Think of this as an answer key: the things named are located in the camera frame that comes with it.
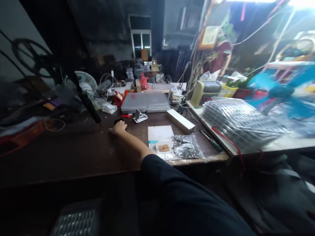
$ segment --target white sheet of paper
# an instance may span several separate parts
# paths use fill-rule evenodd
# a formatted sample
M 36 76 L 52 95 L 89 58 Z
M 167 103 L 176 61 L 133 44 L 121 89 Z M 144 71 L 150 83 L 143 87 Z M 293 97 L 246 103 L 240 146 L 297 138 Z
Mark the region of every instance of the white sheet of paper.
M 172 136 L 174 135 L 171 126 L 149 126 L 148 127 L 148 140 L 149 148 L 153 153 L 158 155 L 164 160 L 178 160 L 174 156 Z M 160 152 L 158 147 L 161 145 L 168 145 L 169 151 Z

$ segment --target floor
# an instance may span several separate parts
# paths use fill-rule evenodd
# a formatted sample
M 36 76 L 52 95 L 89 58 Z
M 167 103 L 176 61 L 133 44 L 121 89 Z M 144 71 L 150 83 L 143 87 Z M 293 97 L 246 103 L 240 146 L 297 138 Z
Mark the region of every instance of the floor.
M 232 207 L 233 202 L 216 172 L 224 163 L 180 167 L 191 179 L 204 184 Z M 144 235 L 158 208 L 154 196 L 142 188 L 139 172 L 0 190 L 0 211 L 5 215 L 1 235 L 49 235 L 63 206 L 102 198 L 99 235 Z

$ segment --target black sleeve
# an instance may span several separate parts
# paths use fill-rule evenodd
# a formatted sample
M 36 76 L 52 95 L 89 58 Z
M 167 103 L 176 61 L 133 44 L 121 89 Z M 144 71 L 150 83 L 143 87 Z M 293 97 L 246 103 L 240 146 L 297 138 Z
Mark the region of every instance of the black sleeve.
M 230 205 L 158 156 L 146 156 L 141 172 L 155 187 L 167 228 L 173 234 L 254 234 Z

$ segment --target electric fan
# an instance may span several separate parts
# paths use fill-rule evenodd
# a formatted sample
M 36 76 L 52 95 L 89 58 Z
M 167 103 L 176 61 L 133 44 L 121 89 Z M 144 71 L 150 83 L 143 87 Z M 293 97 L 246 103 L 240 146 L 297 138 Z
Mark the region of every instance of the electric fan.
M 90 74 L 84 71 L 79 71 L 79 70 L 75 71 L 75 74 L 79 79 L 79 84 L 83 91 L 87 91 L 90 94 L 93 94 L 94 92 L 96 92 L 97 83 Z M 67 89 L 73 92 L 76 92 L 75 84 L 71 80 L 69 80 L 67 76 L 65 78 L 65 85 Z
M 253 96 L 248 97 L 246 102 L 264 115 L 268 115 L 277 104 L 285 103 L 289 106 L 287 115 L 290 118 L 301 119 L 314 116 L 315 107 L 302 102 L 296 91 L 299 87 L 315 81 L 315 65 L 303 66 L 293 72 L 291 76 L 293 79 L 286 83 L 275 81 L 275 75 L 266 72 L 257 74 L 247 87 L 266 90 L 268 94 L 259 99 L 255 99 Z

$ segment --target small brown square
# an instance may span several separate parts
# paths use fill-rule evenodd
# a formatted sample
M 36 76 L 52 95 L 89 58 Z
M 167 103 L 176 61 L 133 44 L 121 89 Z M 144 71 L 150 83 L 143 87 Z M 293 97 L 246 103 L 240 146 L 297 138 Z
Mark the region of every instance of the small brown square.
M 170 148 L 168 147 L 168 145 L 161 145 L 158 147 L 159 151 L 169 151 Z

